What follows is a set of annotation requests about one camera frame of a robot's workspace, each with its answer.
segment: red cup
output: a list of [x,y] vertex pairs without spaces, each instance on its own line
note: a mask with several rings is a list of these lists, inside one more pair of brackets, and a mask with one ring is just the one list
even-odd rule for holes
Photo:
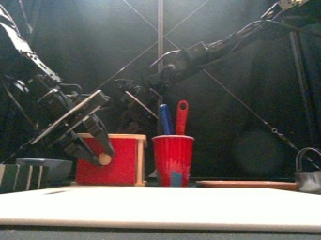
[[160,135],[152,138],[155,170],[163,187],[185,187],[191,170],[193,138]]

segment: gray bowl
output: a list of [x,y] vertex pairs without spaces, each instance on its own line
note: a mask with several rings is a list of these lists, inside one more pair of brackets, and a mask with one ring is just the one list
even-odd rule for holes
[[48,182],[61,182],[70,175],[72,161],[46,158],[18,158],[17,165],[36,165],[49,167]]

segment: white surface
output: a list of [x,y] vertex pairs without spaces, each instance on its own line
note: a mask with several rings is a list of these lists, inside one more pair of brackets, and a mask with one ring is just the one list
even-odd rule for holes
[[321,233],[321,196],[267,188],[73,186],[0,203],[1,225]]

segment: black background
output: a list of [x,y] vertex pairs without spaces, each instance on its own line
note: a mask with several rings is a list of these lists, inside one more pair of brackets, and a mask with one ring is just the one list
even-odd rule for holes
[[[256,21],[274,2],[165,0],[164,53],[199,41],[211,43],[224,38]],[[84,93],[98,88],[112,98],[112,107],[97,115],[109,133],[116,132],[125,108],[113,80],[128,78],[143,83],[156,72],[156,66],[149,65],[157,58],[157,1],[22,1],[33,28],[30,35],[18,1],[2,0],[0,4],[14,19],[30,48],[64,82],[78,84]],[[319,46],[314,38],[306,41],[306,48],[310,49],[311,45]],[[314,51],[307,53],[308,59],[319,65],[318,54],[311,56]],[[27,72],[23,70],[26,64],[21,63],[15,53],[7,54],[2,50],[1,69],[5,73],[22,78]],[[175,84],[164,94],[172,119],[176,102],[184,99],[189,103],[187,134],[195,139],[191,176],[291,178],[295,151],[271,134],[271,129],[260,121],[276,128],[298,148],[315,144],[308,135],[288,35],[256,40],[212,63],[205,71],[211,77],[199,72]],[[312,75],[315,91],[316,77],[319,72]],[[29,130],[2,89],[1,99],[0,150],[3,158],[18,147]],[[140,126],[149,144],[147,175],[153,170],[151,137],[156,134],[155,129],[153,123]]]

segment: metal handle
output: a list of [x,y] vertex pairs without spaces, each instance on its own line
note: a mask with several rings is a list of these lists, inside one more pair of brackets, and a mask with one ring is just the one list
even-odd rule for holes
[[302,171],[302,157],[304,156],[307,151],[314,151],[321,156],[321,150],[318,148],[306,147],[306,148],[300,149],[295,156],[295,171],[296,172]]

